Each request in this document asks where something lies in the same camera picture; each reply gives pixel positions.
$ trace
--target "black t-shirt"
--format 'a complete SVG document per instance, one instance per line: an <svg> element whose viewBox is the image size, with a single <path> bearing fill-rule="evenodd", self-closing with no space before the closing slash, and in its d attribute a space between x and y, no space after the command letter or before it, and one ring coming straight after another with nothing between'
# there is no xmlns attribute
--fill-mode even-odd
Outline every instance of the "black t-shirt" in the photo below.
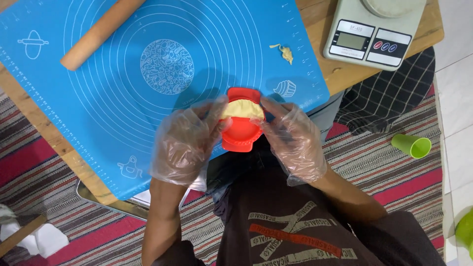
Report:
<svg viewBox="0 0 473 266"><path fill-rule="evenodd" d="M285 179L280 168L264 169L232 186L218 266L445 265L411 213L350 228L322 192L289 187ZM153 265L204 263L189 241L180 241Z"/></svg>

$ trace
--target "dough scrap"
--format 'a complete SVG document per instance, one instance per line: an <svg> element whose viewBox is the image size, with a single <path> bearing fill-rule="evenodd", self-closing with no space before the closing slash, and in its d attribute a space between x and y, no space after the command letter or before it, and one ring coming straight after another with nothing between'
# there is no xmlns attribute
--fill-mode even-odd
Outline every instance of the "dough scrap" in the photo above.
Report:
<svg viewBox="0 0 473 266"><path fill-rule="evenodd" d="M275 44L275 45L269 46L269 48L274 48L274 47L279 47L279 50L282 52L282 57L286 59L289 62L289 64L292 65L293 57L292 57L291 50L288 47L284 47L284 46L281 48L281 44Z"/></svg>
<svg viewBox="0 0 473 266"><path fill-rule="evenodd" d="M261 106L256 103L250 100L240 99L230 102L220 118L227 119L229 117L256 118L263 120L264 112Z"/></svg>

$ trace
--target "wooden rolling pin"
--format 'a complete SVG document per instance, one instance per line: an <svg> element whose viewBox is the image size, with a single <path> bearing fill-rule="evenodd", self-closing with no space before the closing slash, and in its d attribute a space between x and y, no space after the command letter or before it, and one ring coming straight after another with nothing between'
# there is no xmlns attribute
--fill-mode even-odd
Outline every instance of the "wooden rolling pin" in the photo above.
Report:
<svg viewBox="0 0 473 266"><path fill-rule="evenodd" d="M77 70L146 0L118 0L61 59Z"/></svg>

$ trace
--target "red button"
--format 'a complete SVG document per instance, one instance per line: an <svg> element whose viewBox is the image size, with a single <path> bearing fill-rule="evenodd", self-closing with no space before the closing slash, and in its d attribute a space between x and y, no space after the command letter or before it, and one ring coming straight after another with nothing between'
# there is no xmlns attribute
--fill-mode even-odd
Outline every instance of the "red button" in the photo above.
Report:
<svg viewBox="0 0 473 266"><path fill-rule="evenodd" d="M382 45L383 45L383 42L379 41L379 42L375 43L375 46L373 46L373 48L378 49Z"/></svg>

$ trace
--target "hand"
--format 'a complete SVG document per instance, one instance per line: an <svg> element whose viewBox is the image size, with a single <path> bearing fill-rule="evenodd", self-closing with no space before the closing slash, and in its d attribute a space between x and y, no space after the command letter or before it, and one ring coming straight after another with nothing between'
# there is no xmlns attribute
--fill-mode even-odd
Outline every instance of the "hand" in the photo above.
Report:
<svg viewBox="0 0 473 266"><path fill-rule="evenodd" d="M327 171L320 143L320 130L298 106L261 98L264 109L275 118L271 123L255 121L288 174L288 185L311 183Z"/></svg>
<svg viewBox="0 0 473 266"><path fill-rule="evenodd" d="M215 102L177 110L163 119L156 133L149 174L158 180L205 191L205 178L197 177L201 171L206 176L213 146L231 121L219 122L227 105L228 97L223 95Z"/></svg>

